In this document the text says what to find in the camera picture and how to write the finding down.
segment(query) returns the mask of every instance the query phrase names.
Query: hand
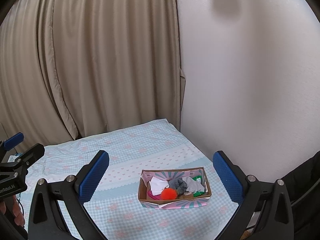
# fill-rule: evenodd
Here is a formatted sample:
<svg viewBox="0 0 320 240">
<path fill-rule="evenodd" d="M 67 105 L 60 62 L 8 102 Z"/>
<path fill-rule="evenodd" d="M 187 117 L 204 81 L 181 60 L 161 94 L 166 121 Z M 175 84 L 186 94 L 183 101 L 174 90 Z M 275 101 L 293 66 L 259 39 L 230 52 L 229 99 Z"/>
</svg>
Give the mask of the hand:
<svg viewBox="0 0 320 240">
<path fill-rule="evenodd" d="M 14 222 L 18 225 L 18 226 L 24 226 L 24 224 L 26 223 L 26 221 L 23 218 L 20 206 L 17 202 L 17 197 L 14 195 L 12 196 L 13 198 L 13 206 L 12 206 L 12 213 L 15 216 Z M 4 202 L 0 202 L 0 212 L 2 214 L 5 214 L 6 211 L 6 206 L 4 204 Z"/>
</svg>

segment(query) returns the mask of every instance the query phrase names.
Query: blue gripper pad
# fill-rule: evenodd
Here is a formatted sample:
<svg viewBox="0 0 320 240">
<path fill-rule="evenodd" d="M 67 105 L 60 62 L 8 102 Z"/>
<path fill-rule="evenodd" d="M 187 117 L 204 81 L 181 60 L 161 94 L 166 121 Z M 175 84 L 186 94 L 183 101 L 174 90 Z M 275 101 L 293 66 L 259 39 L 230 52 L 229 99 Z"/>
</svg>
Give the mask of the blue gripper pad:
<svg viewBox="0 0 320 240">
<path fill-rule="evenodd" d="M 236 175 L 218 152 L 214 153 L 212 162 L 231 200 L 241 204 L 244 199 L 243 187 Z"/>
<path fill-rule="evenodd" d="M 22 132 L 18 132 L 17 134 L 12 136 L 11 138 L 5 140 L 3 142 L 3 147 L 8 152 L 12 148 L 16 147 L 19 143 L 23 142 L 23 139 L 24 139 L 23 133 Z"/>
<path fill-rule="evenodd" d="M 109 154 L 100 150 L 91 162 L 84 165 L 78 172 L 75 190 L 81 204 L 90 201 L 108 166 Z"/>
</svg>

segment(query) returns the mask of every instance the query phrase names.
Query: silver bolt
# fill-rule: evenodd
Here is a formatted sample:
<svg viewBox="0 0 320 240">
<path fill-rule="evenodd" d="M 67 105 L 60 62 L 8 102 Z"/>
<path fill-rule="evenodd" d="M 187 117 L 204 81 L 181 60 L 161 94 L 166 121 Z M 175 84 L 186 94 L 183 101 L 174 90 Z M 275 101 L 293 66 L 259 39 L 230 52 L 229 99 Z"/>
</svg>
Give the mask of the silver bolt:
<svg viewBox="0 0 320 240">
<path fill-rule="evenodd" d="M 73 175 L 69 175 L 69 176 L 66 178 L 67 182 L 72 182 L 74 179 L 75 179 L 75 176 L 73 176 Z"/>
<path fill-rule="evenodd" d="M 44 179 L 39 179 L 38 180 L 38 185 L 42 185 L 42 184 L 44 184 Z"/>
<path fill-rule="evenodd" d="M 280 186 L 284 185 L 284 181 L 282 179 L 278 179 L 277 182 Z"/>
<path fill-rule="evenodd" d="M 249 175 L 249 176 L 248 176 L 248 181 L 254 182 L 254 181 L 256 181 L 256 177 L 253 176 L 253 175 Z"/>
</svg>

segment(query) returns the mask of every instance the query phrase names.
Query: orange fluffy ball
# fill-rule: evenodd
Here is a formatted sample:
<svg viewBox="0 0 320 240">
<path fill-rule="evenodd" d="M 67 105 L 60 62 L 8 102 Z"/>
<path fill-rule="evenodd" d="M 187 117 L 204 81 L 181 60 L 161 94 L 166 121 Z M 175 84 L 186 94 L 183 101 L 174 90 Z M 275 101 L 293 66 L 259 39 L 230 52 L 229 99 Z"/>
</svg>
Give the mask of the orange fluffy ball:
<svg viewBox="0 0 320 240">
<path fill-rule="evenodd" d="M 176 199 L 177 196 L 178 196 L 177 191 L 174 190 L 173 188 L 165 188 L 160 195 L 162 200 L 173 200 L 173 199 Z"/>
</svg>

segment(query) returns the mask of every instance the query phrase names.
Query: blue textured pad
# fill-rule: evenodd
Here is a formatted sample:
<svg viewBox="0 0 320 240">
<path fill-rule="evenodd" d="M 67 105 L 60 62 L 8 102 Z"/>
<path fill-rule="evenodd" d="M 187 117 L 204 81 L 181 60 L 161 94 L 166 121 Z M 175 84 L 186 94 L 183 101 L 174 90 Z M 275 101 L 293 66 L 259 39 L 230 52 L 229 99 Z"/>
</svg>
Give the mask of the blue textured pad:
<svg viewBox="0 0 320 240">
<path fill-rule="evenodd" d="M 242 184 L 218 152 L 213 155 L 213 166 L 231 200 L 241 204 L 244 199 Z"/>
<path fill-rule="evenodd" d="M 12 136 L 11 138 L 3 142 L 4 149 L 10 151 L 12 148 L 16 147 L 19 143 L 23 142 L 24 135 L 22 132 L 19 132 Z"/>
<path fill-rule="evenodd" d="M 79 202 L 89 202 L 109 166 L 109 154 L 103 152 L 79 186 Z"/>
</svg>

